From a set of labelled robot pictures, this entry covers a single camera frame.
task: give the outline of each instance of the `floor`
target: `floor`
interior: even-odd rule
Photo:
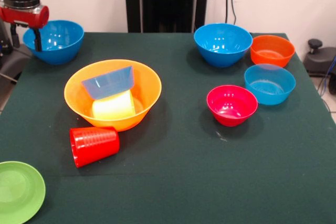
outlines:
[[[316,89],[321,81],[321,78],[311,78],[312,82],[314,83]],[[0,91],[0,114],[3,111],[9,97],[11,96],[11,93],[14,89],[15,85],[11,84],[8,82],[8,84],[4,87],[1,88]],[[327,105],[330,108],[331,112],[336,112],[336,95],[331,95],[327,89],[325,94],[322,96],[322,98],[325,100]],[[336,113],[331,113],[331,116],[333,120],[336,123]]]

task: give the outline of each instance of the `orange bowl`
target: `orange bowl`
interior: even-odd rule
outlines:
[[[291,42],[274,35],[257,36],[251,46],[251,60],[254,64],[268,63],[283,68],[294,53]]]
[[[89,96],[82,81],[117,69],[133,67],[134,87],[131,89],[135,115],[118,120],[100,120],[92,116],[93,99]],[[96,127],[111,127],[117,131],[128,130],[141,122],[149,109],[159,99],[161,80],[150,67],[132,60],[104,60],[90,64],[71,76],[64,88],[64,98],[68,106]]]

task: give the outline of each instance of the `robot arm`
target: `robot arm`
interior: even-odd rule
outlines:
[[[44,27],[49,18],[49,9],[40,4],[40,0],[1,0],[0,18],[11,25],[14,47],[19,47],[16,26],[30,27],[35,34],[35,49],[42,51],[39,28]]]

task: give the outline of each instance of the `blue container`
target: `blue container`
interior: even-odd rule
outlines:
[[[210,65],[219,68],[236,63],[253,42],[247,30],[225,23],[200,27],[195,32],[194,39],[203,58]]]
[[[98,100],[129,90],[134,86],[133,67],[118,69],[82,81],[92,99]]]
[[[295,88],[294,76],[284,68],[272,64],[258,64],[245,71],[245,87],[257,98],[258,103],[282,103]]]
[[[35,50],[35,35],[29,29],[23,35],[23,42],[39,59],[52,65],[71,61],[79,51],[83,41],[84,30],[75,22],[67,20],[49,21],[40,29],[42,51]]]

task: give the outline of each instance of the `large orange bowl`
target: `large orange bowl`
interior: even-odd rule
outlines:
[[[100,120],[92,116],[93,99],[89,96],[82,81],[117,69],[133,67],[133,95],[135,115],[118,120]],[[64,98],[68,106],[96,127],[111,127],[117,131],[128,130],[141,122],[149,109],[159,99],[161,80],[150,67],[132,60],[104,60],[90,64],[77,71],[68,80],[64,88]]]

